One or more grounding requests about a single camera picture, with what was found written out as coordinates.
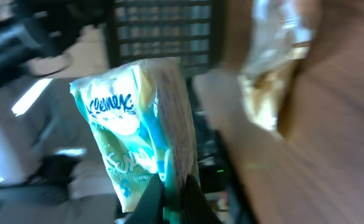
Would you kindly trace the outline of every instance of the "brown tabletop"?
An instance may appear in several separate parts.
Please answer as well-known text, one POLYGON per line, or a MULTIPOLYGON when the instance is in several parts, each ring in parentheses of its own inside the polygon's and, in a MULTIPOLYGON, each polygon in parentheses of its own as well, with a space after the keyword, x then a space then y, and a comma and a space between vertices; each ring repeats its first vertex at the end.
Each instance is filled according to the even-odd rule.
POLYGON ((323 13, 285 141, 247 122, 233 76, 194 81, 261 223, 364 223, 364 1, 326 1, 323 13))

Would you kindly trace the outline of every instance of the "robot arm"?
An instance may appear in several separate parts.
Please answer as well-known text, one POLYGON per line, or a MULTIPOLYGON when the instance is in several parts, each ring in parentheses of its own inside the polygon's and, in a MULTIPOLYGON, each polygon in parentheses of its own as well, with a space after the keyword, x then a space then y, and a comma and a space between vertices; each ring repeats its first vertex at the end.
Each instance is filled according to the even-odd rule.
POLYGON ((0 21, 0 86, 18 78, 33 58, 56 57, 77 42, 84 26, 104 23, 111 0, 15 0, 14 17, 0 21))

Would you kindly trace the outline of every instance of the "crumpled plastic bag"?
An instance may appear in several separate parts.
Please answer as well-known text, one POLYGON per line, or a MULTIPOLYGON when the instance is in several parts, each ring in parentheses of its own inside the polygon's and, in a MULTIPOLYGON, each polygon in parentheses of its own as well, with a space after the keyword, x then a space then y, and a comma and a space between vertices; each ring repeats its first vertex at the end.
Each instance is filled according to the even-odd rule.
POLYGON ((319 19, 318 1, 303 1, 253 1, 251 48, 238 79, 248 119, 271 132, 319 19))
POLYGON ((178 200, 188 174, 198 177, 195 130, 178 58, 131 62, 71 84, 123 212, 132 212, 153 174, 178 200))

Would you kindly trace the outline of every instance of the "wooden table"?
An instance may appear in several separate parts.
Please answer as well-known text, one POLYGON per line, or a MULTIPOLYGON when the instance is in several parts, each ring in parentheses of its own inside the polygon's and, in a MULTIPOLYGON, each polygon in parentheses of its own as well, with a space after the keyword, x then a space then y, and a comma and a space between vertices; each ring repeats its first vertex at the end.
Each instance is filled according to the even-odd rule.
POLYGON ((246 120, 235 77, 194 80, 261 223, 364 223, 364 1, 325 1, 323 13, 281 117, 285 141, 246 120))

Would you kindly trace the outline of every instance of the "snack package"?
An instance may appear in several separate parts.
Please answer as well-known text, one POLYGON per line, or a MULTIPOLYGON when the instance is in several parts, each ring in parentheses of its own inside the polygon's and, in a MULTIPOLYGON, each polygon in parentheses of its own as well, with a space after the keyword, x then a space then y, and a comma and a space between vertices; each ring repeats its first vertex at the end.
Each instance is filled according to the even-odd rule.
POLYGON ((319 19, 317 0, 254 0, 251 48, 238 77, 248 119, 277 133, 278 113, 297 60, 306 57, 319 19))
POLYGON ((139 60, 71 83, 123 212, 132 212, 153 174, 177 200, 198 179, 195 130, 178 58, 139 60))

